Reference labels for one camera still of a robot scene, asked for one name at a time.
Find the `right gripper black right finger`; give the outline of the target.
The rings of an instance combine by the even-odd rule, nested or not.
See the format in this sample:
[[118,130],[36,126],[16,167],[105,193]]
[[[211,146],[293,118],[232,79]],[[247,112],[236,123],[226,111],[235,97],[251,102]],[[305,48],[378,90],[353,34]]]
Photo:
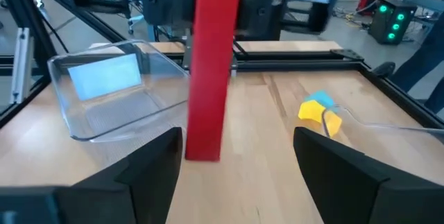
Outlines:
[[324,223],[442,223],[443,186],[297,127],[293,149]]

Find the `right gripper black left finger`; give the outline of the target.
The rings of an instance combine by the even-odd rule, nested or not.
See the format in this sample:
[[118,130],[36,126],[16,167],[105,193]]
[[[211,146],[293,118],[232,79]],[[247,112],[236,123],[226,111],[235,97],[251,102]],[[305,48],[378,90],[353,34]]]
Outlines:
[[1,222],[165,223],[182,160],[173,127],[73,186],[2,187]]

